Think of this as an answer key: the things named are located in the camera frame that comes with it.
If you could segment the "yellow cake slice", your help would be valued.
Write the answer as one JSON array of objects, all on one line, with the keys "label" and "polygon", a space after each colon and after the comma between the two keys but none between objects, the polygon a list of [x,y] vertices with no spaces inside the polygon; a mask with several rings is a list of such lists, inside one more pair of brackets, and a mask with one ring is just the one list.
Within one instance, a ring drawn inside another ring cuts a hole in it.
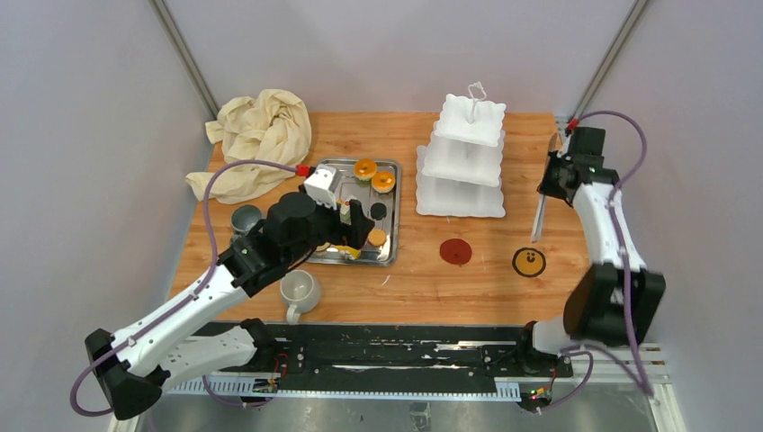
[{"label": "yellow cake slice", "polygon": [[349,259],[349,260],[356,260],[361,255],[361,251],[353,247],[337,246],[337,250],[345,259]]}]

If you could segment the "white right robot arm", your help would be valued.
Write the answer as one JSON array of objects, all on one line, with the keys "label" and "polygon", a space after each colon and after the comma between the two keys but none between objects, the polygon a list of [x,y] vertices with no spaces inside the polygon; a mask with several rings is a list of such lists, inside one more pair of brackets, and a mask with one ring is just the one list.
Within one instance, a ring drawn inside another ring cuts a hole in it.
[{"label": "white right robot arm", "polygon": [[664,275],[649,270],[628,230],[621,178],[604,166],[605,131],[576,126],[566,133],[561,148],[549,151],[537,191],[543,200],[561,200],[576,212],[589,268],[559,317],[523,328],[514,360],[529,375],[575,341],[638,347],[666,291]]}]

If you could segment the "orange topped tart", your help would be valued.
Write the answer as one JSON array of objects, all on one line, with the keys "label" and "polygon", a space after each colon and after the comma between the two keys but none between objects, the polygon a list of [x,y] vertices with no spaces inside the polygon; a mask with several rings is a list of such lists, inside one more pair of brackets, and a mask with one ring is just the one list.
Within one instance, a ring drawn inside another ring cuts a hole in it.
[{"label": "orange topped tart", "polygon": [[354,176],[360,181],[371,181],[377,171],[377,163],[371,158],[360,159],[356,161],[353,166]]},{"label": "orange topped tart", "polygon": [[371,180],[371,186],[378,194],[391,192],[396,186],[396,176],[391,172],[379,171],[374,174]]}]

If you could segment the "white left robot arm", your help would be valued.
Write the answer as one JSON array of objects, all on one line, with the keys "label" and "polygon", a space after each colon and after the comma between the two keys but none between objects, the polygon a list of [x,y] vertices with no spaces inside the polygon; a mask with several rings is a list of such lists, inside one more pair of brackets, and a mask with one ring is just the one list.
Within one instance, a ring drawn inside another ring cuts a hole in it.
[{"label": "white left robot arm", "polygon": [[260,319],[192,341],[214,318],[295,270],[318,247],[361,248],[374,227],[361,202],[324,206],[304,192],[284,195],[246,234],[217,254],[199,280],[143,319],[120,330],[102,328],[85,339],[90,373],[109,403],[106,413],[131,419],[164,391],[230,367],[268,370],[276,357],[273,334]]}]

